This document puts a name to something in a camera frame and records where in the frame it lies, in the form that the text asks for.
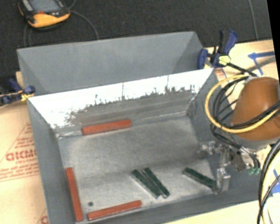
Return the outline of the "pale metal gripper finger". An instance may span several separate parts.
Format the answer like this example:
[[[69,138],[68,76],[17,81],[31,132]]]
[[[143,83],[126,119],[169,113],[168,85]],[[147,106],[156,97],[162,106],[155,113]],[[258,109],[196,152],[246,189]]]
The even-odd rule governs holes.
[[[226,172],[225,167],[219,167],[217,169],[216,175],[215,191],[217,193],[228,191],[231,175]]]
[[[202,158],[207,158],[214,154],[221,153],[222,148],[223,148],[222,145],[216,141],[210,141],[210,142],[204,143],[200,146],[201,156],[202,156]]]

